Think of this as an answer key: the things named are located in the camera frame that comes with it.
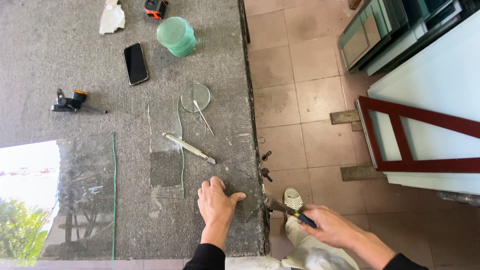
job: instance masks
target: crumpled paper towel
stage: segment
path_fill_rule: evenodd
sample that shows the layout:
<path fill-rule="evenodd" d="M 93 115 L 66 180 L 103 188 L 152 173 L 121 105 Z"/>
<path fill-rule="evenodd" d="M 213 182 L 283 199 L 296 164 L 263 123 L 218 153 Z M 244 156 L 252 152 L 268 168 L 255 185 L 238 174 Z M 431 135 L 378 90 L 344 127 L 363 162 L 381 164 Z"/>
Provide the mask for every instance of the crumpled paper towel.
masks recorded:
<path fill-rule="evenodd" d="M 125 27 L 125 13 L 121 10 L 121 6 L 117 5 L 118 0 L 107 0 L 105 9 L 100 20 L 99 33 L 113 33 L 117 28 Z"/>

